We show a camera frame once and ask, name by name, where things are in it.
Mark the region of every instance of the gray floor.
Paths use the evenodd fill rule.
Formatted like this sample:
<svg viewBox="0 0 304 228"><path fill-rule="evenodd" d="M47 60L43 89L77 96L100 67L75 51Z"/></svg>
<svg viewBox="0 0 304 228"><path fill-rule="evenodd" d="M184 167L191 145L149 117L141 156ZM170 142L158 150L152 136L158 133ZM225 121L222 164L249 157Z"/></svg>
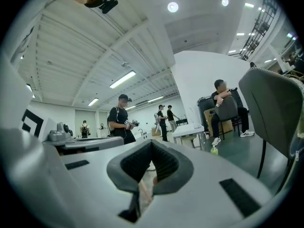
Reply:
<svg viewBox="0 0 304 228"><path fill-rule="evenodd" d="M249 116L249 130L253 131L252 121ZM256 177L258 169L260 166L261 156L262 156L262 144L263 140L256 134L252 137L240 138L238 132L229 132L225 134L225 140L223 140L222 135L221 143L217 145L219 156L227 159L231 163L235 164L239 168L243 169L247 173ZM173 142L172 134L168 134L168 140ZM212 146L211 143L213 138L210 138L205 143L205 151L210 152ZM183 145L185 147L191 147L191 143L184 141ZM270 144L266 146L266 154L262 173L260 176L260 181L264 183L270 190L270 192L275 195L277 189L279 188L285 173L287 165L287 158L277 151ZM145 183L147 190L152 193L153 183L152 180L156 176L155 171L147 171L143 177L143 182ZM147 201L141 192L140 203L142 211L148 206Z"/></svg>

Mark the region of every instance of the green bottle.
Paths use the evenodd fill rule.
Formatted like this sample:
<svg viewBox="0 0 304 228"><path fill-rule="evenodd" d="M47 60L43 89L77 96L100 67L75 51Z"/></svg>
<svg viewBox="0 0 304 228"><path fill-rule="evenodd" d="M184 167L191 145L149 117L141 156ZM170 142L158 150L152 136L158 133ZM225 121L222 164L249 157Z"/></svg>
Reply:
<svg viewBox="0 0 304 228"><path fill-rule="evenodd" d="M211 154L219 155L219 150L215 147L215 145L212 146Z"/></svg>

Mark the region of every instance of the railing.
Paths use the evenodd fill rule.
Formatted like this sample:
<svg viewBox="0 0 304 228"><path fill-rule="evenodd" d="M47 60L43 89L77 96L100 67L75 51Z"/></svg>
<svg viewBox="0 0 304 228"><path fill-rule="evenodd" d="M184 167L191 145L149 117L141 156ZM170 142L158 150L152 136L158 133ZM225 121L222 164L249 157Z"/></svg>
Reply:
<svg viewBox="0 0 304 228"><path fill-rule="evenodd" d="M232 54L230 56L237 57L245 61L248 60L267 33L272 21L274 20L277 9L278 4L275 0L263 0L260 13L257 19L255 19L256 22L251 31L251 34L254 35L248 37L248 40L240 53Z"/></svg>

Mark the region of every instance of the round ceiling light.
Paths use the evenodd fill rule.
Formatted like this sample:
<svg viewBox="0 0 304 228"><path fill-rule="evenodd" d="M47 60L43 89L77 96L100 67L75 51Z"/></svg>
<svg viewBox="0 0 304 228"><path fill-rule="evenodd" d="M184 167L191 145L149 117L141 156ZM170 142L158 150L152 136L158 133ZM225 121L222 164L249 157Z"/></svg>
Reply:
<svg viewBox="0 0 304 228"><path fill-rule="evenodd" d="M176 2L171 2L171 3L168 4L168 10L171 13L175 13L178 9L179 9L179 6L177 5Z"/></svg>
<svg viewBox="0 0 304 228"><path fill-rule="evenodd" d="M222 0L222 4L224 7L227 6L229 4L229 0Z"/></svg>

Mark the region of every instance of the black pants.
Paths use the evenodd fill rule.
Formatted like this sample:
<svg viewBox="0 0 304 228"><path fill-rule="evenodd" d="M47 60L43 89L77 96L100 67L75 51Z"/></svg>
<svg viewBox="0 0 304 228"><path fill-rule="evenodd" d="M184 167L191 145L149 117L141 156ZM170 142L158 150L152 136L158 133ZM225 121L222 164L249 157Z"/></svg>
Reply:
<svg viewBox="0 0 304 228"><path fill-rule="evenodd" d="M113 136L116 136L116 137L117 136L122 137L124 144L133 143L136 141L131 130L126 130L124 128L116 128L112 132L112 134L113 134Z"/></svg>
<svg viewBox="0 0 304 228"><path fill-rule="evenodd" d="M161 126L162 140L168 142L166 124L160 124L160 126Z"/></svg>
<svg viewBox="0 0 304 228"><path fill-rule="evenodd" d="M248 122L248 112L247 109L244 107L238 107L237 113L242 120L242 132L245 132L249 129L249 122ZM214 114L211 119L211 126L213 130L213 137L217 138L219 136L219 116Z"/></svg>

